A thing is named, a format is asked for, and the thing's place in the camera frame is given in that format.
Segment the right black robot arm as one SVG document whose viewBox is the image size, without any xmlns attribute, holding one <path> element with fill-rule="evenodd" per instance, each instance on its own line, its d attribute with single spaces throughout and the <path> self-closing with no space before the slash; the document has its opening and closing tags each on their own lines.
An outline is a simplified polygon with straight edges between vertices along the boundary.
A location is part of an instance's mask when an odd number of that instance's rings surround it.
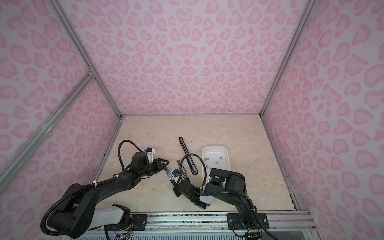
<svg viewBox="0 0 384 240">
<path fill-rule="evenodd" d="M 260 229 L 257 208 L 247 194 L 246 178 L 240 173 L 211 169 L 208 182 L 202 187 L 194 186 L 188 178 L 179 178 L 174 184 L 176 197 L 183 195 L 194 205 L 206 209 L 211 204 L 204 197 L 213 197 L 236 207 L 242 224 L 248 229 Z"/>
</svg>

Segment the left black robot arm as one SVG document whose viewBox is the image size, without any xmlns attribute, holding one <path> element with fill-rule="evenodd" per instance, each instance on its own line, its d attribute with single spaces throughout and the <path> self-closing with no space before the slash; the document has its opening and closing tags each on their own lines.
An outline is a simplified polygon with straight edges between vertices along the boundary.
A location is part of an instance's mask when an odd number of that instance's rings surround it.
<svg viewBox="0 0 384 240">
<path fill-rule="evenodd" d="M 137 152 L 131 164 L 112 178 L 88 185 L 71 185 L 43 215 L 41 231 L 49 236 L 80 237 L 91 228 L 99 202 L 133 189 L 143 178 L 161 172 L 169 163 L 160 158 L 150 162 L 146 152 Z"/>
</svg>

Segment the blue mini stapler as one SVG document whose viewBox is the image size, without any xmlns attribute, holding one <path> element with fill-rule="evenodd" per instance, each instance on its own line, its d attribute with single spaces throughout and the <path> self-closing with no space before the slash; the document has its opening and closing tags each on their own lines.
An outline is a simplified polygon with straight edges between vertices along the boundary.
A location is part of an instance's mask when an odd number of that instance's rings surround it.
<svg viewBox="0 0 384 240">
<path fill-rule="evenodd" d="M 171 182 L 173 185 L 175 185 L 175 184 L 176 184 L 176 182 L 175 182 L 175 178 L 174 178 L 173 174 L 171 173 L 169 167 L 165 167 L 165 168 L 164 168 L 164 171 L 166 172 L 167 176 L 169 177 L 170 182 Z"/>
</svg>

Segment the beige mini stapler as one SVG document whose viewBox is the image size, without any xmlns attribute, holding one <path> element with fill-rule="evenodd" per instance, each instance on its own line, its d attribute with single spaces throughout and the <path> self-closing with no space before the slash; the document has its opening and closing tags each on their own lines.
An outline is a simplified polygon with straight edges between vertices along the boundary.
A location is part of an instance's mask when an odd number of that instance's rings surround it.
<svg viewBox="0 0 384 240">
<path fill-rule="evenodd" d="M 188 175 L 188 172 L 187 172 L 187 170 L 185 169 L 185 167 L 181 165 L 181 160 L 177 160 L 177 163 L 178 163 L 178 166 L 181 167 L 180 172 L 182 173 L 182 175 L 183 175 L 184 177 L 186 177 L 186 176 Z"/>
</svg>

